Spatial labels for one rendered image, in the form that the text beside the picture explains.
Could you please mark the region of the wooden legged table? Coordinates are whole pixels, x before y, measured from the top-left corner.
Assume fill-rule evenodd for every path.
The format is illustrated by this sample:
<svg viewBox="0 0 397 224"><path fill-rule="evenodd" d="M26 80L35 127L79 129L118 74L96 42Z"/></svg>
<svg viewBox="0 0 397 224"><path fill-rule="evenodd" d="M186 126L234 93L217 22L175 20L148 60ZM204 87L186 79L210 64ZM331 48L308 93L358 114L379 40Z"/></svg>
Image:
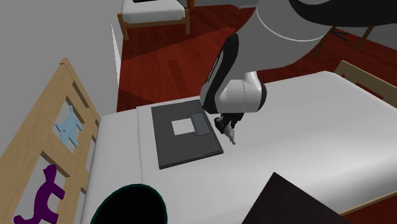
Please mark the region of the wooden legged table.
<svg viewBox="0 0 397 224"><path fill-rule="evenodd" d="M367 38L369 37L370 33L373 31L373 28L374 28L374 26L367 27L367 29L366 29L364 35L362 35L362 37L360 38L358 44L357 44L356 47L355 47L356 50L359 50L359 49L362 47L363 43L367 40ZM340 39L343 39L344 41L348 41L348 39L346 39L346 38L344 37L344 35L345 35L345 36L346 36L346 35L349 35L349 33L348 33L348 32L344 32L344 31L337 31L337 30L336 30L336 27L333 26L333 27L323 36L323 38L320 40L320 42L317 44L316 49L315 49L315 52L314 52L314 54L313 54L313 57L314 57L314 58L316 58L316 57L319 55L319 53L320 53L321 50L323 49L323 46L324 46L324 43L325 43L327 37L328 37L328 36L331 36L331 35L334 35L334 36L336 36L336 37L338 37L338 38L340 38Z"/></svg>

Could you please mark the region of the purple wall figure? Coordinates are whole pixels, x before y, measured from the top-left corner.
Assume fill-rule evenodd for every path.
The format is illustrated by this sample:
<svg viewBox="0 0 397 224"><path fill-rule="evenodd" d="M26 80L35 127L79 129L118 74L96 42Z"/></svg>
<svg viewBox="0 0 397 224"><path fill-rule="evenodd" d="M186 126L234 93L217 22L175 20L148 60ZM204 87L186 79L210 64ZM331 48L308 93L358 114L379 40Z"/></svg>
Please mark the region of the purple wall figure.
<svg viewBox="0 0 397 224"><path fill-rule="evenodd" d="M14 224L39 224L41 220L45 220L50 224L57 223L59 215L50 210L48 207L48 199L54 194L62 200L65 191L55 183L57 175L57 166L55 164L48 165L43 169L43 173L45 175L45 182L36 192L34 199L34 214L32 218L25 220L21 215L17 215L13 218Z"/></svg>

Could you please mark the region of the black round thing teal rim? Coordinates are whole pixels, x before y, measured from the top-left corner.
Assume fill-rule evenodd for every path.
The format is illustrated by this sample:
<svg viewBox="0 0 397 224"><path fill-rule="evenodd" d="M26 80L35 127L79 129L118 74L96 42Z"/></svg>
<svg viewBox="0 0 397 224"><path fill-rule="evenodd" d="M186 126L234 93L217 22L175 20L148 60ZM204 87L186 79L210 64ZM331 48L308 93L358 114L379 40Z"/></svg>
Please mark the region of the black round thing teal rim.
<svg viewBox="0 0 397 224"><path fill-rule="evenodd" d="M167 208L154 188L131 184L106 197L90 224L168 224Z"/></svg>

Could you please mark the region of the small whitish figure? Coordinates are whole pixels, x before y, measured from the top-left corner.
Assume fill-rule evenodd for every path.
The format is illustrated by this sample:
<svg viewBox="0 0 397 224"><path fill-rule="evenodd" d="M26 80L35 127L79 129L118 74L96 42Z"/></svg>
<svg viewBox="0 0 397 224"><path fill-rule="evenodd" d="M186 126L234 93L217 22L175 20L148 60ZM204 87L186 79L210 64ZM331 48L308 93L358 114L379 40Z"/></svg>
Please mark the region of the small whitish figure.
<svg viewBox="0 0 397 224"><path fill-rule="evenodd" d="M224 130L224 135L226 135L227 138L229 138L230 142L232 144L236 144L235 142L235 131L230 125L227 125Z"/></svg>

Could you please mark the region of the dark grey flat book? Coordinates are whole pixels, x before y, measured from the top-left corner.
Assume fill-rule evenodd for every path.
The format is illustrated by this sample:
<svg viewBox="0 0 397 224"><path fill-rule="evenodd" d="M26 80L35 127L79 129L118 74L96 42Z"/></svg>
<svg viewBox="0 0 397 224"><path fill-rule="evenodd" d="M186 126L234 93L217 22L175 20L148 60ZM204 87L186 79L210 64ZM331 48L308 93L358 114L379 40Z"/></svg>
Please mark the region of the dark grey flat book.
<svg viewBox="0 0 397 224"><path fill-rule="evenodd" d="M200 101L153 106L151 112L160 169L223 153Z"/></svg>

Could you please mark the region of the light blue wall figure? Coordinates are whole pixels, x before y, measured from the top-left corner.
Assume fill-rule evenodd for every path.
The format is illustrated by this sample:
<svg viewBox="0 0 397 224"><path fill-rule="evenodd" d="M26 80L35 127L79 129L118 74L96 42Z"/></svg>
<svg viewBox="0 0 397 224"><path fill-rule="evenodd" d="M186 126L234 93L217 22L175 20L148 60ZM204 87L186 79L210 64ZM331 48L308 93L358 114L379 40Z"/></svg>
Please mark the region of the light blue wall figure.
<svg viewBox="0 0 397 224"><path fill-rule="evenodd" d="M67 146L67 142L70 141L75 148L78 147L78 140L76 138L76 128L82 131L83 127L81 122L74 114L73 106L69 106L70 113L62 123L55 123L55 127L59 131L59 138L61 142Z"/></svg>

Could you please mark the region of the small wooden bed white mattress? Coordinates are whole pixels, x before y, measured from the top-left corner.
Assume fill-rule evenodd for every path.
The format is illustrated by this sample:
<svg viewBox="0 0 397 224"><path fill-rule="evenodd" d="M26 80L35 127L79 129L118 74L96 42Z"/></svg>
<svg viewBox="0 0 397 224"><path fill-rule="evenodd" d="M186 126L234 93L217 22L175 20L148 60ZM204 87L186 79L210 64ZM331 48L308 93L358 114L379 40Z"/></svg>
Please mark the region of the small wooden bed white mattress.
<svg viewBox="0 0 397 224"><path fill-rule="evenodd" d="M117 17L124 41L130 28L183 24L190 34L190 12L178 0L123 0Z"/></svg>

